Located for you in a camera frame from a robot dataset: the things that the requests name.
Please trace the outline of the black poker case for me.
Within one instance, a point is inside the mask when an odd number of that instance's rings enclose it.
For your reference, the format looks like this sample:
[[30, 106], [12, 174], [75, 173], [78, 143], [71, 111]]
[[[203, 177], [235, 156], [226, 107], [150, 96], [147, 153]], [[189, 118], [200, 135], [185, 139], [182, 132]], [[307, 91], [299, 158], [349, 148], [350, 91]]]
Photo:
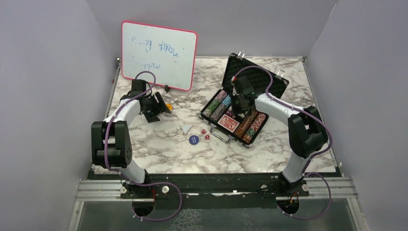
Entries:
[[[210, 102], [215, 99], [218, 93], [221, 90], [224, 90], [230, 97], [235, 91], [240, 92], [252, 92], [254, 91], [257, 96], [263, 94], [265, 91], [268, 91], [271, 95], [281, 98], [286, 88], [289, 85], [289, 81], [284, 79], [282, 76], [276, 75], [270, 71], [265, 71], [259, 65], [242, 58], [240, 55], [232, 53], [227, 62], [226, 70], [224, 77], [221, 83], [221, 89], [219, 89], [212, 99], [205, 105], [201, 110], [199, 117], [203, 119], [204, 122], [208, 123], [212, 129], [218, 129], [223, 134], [227, 135], [228, 139], [224, 142], [228, 143], [231, 140], [237, 141], [239, 144], [249, 148], [252, 146], [253, 142], [257, 138], [258, 134], [261, 132], [262, 128], [269, 119], [269, 116], [266, 114], [266, 119], [263, 124], [260, 126], [259, 130], [253, 137], [253, 139], [246, 143], [242, 140], [242, 137], [239, 138], [234, 135], [234, 132], [229, 132], [225, 128], [221, 127], [218, 124], [218, 121], [212, 121], [210, 117], [206, 117], [202, 114], [205, 108], [210, 104]], [[246, 115], [248, 114], [238, 114], [235, 115], [231, 111], [231, 105], [223, 112], [224, 114], [229, 115], [238, 122], [242, 123]]]

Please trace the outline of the light blue chip stack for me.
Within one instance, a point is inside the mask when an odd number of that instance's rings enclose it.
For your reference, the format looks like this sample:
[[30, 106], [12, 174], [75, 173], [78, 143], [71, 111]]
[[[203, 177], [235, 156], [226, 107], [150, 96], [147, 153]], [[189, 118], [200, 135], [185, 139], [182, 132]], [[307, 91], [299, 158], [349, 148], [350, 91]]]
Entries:
[[224, 100], [221, 102], [222, 105], [225, 107], [229, 107], [231, 105], [231, 97], [230, 95], [227, 95]]

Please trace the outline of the orange dealer button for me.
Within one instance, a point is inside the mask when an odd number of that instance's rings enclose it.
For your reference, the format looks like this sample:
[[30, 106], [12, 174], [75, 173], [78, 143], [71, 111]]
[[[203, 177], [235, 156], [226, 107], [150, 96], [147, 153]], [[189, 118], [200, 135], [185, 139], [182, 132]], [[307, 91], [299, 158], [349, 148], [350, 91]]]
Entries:
[[166, 106], [167, 106], [167, 108], [169, 109], [169, 111], [170, 111], [170, 112], [172, 112], [172, 110], [173, 110], [172, 105], [171, 105], [171, 104], [169, 104], [169, 103], [167, 103], [167, 104], [166, 104]]

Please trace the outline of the red playing card deck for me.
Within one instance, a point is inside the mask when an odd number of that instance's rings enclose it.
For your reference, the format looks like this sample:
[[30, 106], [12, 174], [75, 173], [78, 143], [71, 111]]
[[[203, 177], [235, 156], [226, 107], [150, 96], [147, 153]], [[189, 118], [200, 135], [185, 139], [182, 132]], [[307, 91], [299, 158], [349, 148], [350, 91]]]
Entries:
[[229, 115], [224, 114], [224, 115], [219, 119], [218, 124], [219, 124], [221, 127], [225, 128], [227, 131], [233, 133], [233, 132], [238, 128], [240, 122], [238, 122], [238, 121], [235, 120], [234, 118], [230, 117]]

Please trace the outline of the brown chip stack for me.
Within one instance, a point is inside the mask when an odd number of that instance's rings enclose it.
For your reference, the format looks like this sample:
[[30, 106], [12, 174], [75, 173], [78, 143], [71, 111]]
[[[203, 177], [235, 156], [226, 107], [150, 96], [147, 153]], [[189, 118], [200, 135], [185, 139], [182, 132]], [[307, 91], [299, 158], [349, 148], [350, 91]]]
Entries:
[[218, 121], [223, 112], [228, 108], [228, 105], [221, 103], [216, 110], [211, 114], [210, 119], [212, 121]]

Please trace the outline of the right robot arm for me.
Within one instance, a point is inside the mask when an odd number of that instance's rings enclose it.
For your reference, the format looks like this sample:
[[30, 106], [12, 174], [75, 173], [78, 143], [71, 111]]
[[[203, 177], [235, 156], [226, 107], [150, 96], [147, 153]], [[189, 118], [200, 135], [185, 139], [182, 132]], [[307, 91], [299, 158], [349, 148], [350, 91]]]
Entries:
[[245, 76], [233, 77], [230, 82], [235, 110], [255, 109], [259, 114], [272, 117], [287, 127], [292, 153], [277, 185], [282, 195], [291, 195], [296, 191], [297, 183], [303, 179], [313, 156], [331, 139], [319, 111], [313, 106], [302, 108], [285, 102], [268, 90], [257, 93]]

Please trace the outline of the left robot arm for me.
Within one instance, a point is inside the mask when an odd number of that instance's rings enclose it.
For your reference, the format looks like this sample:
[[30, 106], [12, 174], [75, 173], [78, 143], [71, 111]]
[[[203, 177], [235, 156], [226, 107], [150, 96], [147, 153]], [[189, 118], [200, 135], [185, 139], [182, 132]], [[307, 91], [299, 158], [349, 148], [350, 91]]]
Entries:
[[91, 156], [96, 166], [119, 174], [133, 184], [138, 197], [151, 193], [148, 173], [132, 159], [132, 142], [129, 125], [137, 116], [148, 123], [159, 122], [162, 113], [170, 113], [159, 92], [152, 94], [145, 80], [132, 80], [130, 91], [121, 97], [118, 108], [105, 120], [91, 125]]

